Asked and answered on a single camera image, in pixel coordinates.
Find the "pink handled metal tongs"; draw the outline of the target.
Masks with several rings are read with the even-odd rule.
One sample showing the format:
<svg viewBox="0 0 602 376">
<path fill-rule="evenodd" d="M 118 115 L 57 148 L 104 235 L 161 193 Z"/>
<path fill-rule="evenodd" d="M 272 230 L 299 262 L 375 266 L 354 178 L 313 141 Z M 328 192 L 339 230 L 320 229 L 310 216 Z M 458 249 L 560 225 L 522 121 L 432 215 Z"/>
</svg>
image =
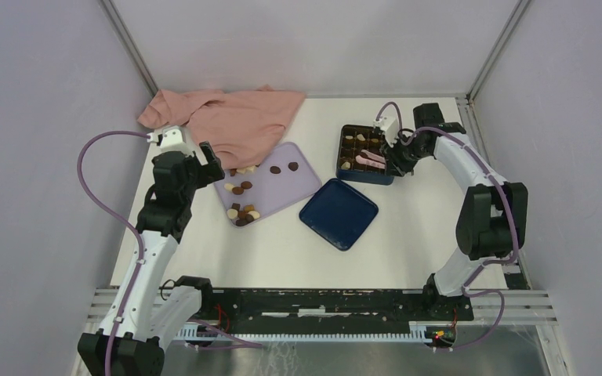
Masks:
<svg viewBox="0 0 602 376">
<path fill-rule="evenodd" d="M 360 165 L 366 165 L 378 170 L 386 169 L 386 158 L 370 150 L 361 150 L 355 156 L 355 161 Z"/>
</svg>

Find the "dark blue chocolate box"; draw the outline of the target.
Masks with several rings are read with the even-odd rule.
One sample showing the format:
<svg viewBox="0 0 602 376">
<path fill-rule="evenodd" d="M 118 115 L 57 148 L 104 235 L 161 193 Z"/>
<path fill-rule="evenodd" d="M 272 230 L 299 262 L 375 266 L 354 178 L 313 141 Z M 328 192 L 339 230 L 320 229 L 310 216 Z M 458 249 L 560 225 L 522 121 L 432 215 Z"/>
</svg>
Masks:
<svg viewBox="0 0 602 376">
<path fill-rule="evenodd" d="M 362 134 L 365 141 L 357 140 Z M 369 139 L 379 139 L 379 143 L 370 143 Z M 383 134 L 376 128 L 364 125 L 344 125 L 339 134 L 339 147 L 336 159 L 335 175 L 338 179 L 356 183 L 369 183 L 389 186 L 393 176 L 387 176 L 385 170 L 378 170 L 355 161 L 361 150 L 370 150 L 381 155 L 380 147 L 385 143 Z"/>
</svg>

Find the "lilac plastic tray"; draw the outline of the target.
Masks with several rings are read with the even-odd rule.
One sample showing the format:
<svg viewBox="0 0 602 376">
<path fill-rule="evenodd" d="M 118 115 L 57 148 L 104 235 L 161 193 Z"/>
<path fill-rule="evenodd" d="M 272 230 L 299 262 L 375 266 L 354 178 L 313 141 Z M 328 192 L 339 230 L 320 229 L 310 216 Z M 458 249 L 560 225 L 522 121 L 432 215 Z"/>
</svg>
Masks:
<svg viewBox="0 0 602 376">
<path fill-rule="evenodd" d="M 291 162 L 299 164 L 297 171 L 288 169 Z M 278 166 L 281 173 L 272 174 L 271 166 Z M 321 186 L 319 176 L 301 149 L 291 142 L 276 146 L 261 164 L 226 170 L 225 179 L 214 184 L 226 215 L 230 208 L 239 211 L 236 219 L 227 217 L 235 227 L 265 219 L 312 196 Z M 248 214 L 250 211 L 258 211 L 260 218 L 254 219 Z"/>
</svg>

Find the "dark blue box lid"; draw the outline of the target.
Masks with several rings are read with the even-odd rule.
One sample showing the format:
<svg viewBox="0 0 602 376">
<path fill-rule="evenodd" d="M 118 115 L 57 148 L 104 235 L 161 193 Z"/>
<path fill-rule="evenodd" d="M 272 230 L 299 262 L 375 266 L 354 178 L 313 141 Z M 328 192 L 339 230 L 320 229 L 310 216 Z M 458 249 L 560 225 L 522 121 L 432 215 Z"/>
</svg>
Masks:
<svg viewBox="0 0 602 376">
<path fill-rule="evenodd" d="M 299 220 L 340 251 L 350 250 L 379 213 L 364 194 L 333 178 L 304 205 Z"/>
</svg>

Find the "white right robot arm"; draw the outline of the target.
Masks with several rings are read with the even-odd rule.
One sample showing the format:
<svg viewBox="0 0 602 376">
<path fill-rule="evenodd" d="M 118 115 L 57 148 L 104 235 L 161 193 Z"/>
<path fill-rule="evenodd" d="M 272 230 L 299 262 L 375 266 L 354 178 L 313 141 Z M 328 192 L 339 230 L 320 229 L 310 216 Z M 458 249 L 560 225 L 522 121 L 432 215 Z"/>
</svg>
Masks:
<svg viewBox="0 0 602 376">
<path fill-rule="evenodd" d="M 464 194 L 455 227 L 457 248 L 423 288 L 423 313 L 440 320 L 471 297 L 470 285 L 489 265 L 515 262 L 524 244 L 528 189 L 497 173 L 472 145 L 464 127 L 446 122 L 438 103 L 413 110 L 413 129 L 380 111 L 373 125 L 383 135 L 380 147 L 387 175 L 411 175 L 425 158 L 440 162 Z"/>
</svg>

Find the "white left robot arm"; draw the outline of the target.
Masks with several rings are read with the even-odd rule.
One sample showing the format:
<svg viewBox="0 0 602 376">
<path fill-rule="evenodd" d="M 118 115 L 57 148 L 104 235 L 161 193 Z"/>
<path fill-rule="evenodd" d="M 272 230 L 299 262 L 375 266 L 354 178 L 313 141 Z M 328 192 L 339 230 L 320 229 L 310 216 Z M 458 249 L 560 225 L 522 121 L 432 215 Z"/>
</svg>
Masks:
<svg viewBox="0 0 602 376">
<path fill-rule="evenodd" d="M 136 247 L 112 306 L 94 333 L 84 333 L 78 353 L 91 375 L 159 375 L 165 351 L 192 316 L 209 317 L 215 308 L 211 283 L 182 276 L 159 310 L 154 301 L 164 271 L 192 216 L 197 190 L 224 178 L 211 145 L 196 154 L 166 150 L 152 160 L 154 182 L 132 231 Z"/>
</svg>

